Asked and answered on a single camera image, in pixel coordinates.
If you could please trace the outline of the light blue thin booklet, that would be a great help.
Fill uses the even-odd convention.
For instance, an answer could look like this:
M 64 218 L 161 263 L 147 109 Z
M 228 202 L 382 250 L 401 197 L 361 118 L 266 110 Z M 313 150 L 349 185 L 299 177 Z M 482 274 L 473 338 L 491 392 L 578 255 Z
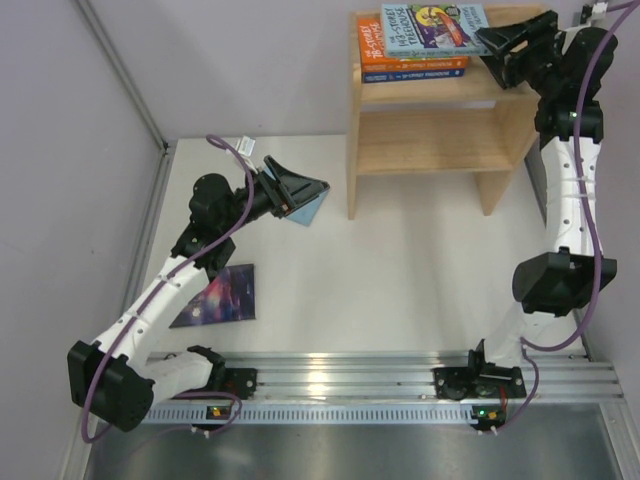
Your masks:
M 317 198 L 316 200 L 312 201 L 310 204 L 308 204 L 307 206 L 303 207 L 302 209 L 294 212 L 294 213 L 290 213 L 287 216 L 285 216 L 285 219 L 288 219 L 294 223 L 297 223 L 299 225 L 308 227 L 311 225 L 316 213 L 318 212 L 319 208 L 321 207 L 323 201 L 325 200 L 325 198 L 327 197 L 328 193 L 324 193 L 321 194 L 319 198 Z

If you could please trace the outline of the light blue 143-storey treehouse book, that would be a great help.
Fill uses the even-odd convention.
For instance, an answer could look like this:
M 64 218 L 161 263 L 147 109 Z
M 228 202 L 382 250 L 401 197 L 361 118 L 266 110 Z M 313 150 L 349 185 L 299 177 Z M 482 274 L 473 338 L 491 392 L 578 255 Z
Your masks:
M 477 32 L 489 26 L 480 4 L 383 4 L 385 54 L 397 59 L 487 56 Z

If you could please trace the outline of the purple galaxy cover book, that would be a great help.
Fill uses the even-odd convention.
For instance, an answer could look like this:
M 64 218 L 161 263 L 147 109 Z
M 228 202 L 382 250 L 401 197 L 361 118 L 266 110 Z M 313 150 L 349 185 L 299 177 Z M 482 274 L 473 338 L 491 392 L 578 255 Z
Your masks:
M 256 318 L 255 265 L 222 269 L 179 313 L 170 327 L 186 328 Z

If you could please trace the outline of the orange 78-storey treehouse book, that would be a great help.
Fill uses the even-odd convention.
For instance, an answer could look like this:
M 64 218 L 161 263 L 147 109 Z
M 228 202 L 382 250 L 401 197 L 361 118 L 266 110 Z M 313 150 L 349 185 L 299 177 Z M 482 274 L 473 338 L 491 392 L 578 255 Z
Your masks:
M 358 43 L 363 73 L 465 69 L 466 56 L 396 59 L 385 55 L 384 36 L 378 18 L 357 18 Z

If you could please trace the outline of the blue 91-storey treehouse book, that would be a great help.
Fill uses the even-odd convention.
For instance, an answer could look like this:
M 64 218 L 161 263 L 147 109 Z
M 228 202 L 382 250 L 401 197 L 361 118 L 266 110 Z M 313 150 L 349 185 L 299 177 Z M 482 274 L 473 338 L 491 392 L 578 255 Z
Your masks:
M 462 69 L 445 69 L 445 70 L 423 70 L 423 71 L 389 71 L 379 73 L 364 73 L 362 81 L 369 83 L 387 83 L 401 81 L 415 81 L 441 78 L 457 78 L 462 77 L 466 72 Z

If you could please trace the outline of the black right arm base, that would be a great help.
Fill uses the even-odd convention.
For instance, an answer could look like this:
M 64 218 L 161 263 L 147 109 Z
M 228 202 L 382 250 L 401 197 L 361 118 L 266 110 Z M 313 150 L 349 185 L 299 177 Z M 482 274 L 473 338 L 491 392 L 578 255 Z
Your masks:
M 527 396 L 519 367 L 442 367 L 433 370 L 436 397 L 442 400 L 499 399 L 504 391 L 508 399 Z

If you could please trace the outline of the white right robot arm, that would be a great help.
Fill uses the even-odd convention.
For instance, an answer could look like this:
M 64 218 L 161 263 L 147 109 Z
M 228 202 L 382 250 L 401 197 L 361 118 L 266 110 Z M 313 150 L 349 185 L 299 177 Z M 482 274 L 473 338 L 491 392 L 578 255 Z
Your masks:
M 527 83 L 539 96 L 534 118 L 546 175 L 543 253 L 513 274 L 514 304 L 502 325 L 471 350 L 472 370 L 510 371 L 521 348 L 555 319 L 587 306 L 617 273 L 595 225 L 596 167 L 604 117 L 595 96 L 618 46 L 606 29 L 562 30 L 547 11 L 521 23 L 477 32 L 483 61 L 504 89 Z

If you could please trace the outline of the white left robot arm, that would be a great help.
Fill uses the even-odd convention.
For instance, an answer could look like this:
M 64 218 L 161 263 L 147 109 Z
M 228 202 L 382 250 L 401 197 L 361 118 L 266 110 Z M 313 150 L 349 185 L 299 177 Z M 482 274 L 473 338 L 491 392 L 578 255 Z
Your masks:
M 210 348 L 191 346 L 159 362 L 149 357 L 179 314 L 226 266 L 237 230 L 266 214 L 286 218 L 330 188 L 270 156 L 264 164 L 262 170 L 247 170 L 239 189 L 220 174 L 201 176 L 189 201 L 189 223 L 147 289 L 95 340 L 70 349 L 71 398 L 84 421 L 96 416 L 129 432 L 165 400 L 191 391 L 225 395 L 225 360 Z

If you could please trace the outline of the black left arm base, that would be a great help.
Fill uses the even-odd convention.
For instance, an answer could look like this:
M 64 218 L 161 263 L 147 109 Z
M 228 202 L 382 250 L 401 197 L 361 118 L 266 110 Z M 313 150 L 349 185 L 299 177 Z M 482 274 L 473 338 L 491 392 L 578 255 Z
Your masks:
M 253 397 L 258 380 L 258 370 L 254 368 L 225 368 L 214 379 L 216 392 L 231 393 L 241 400 Z

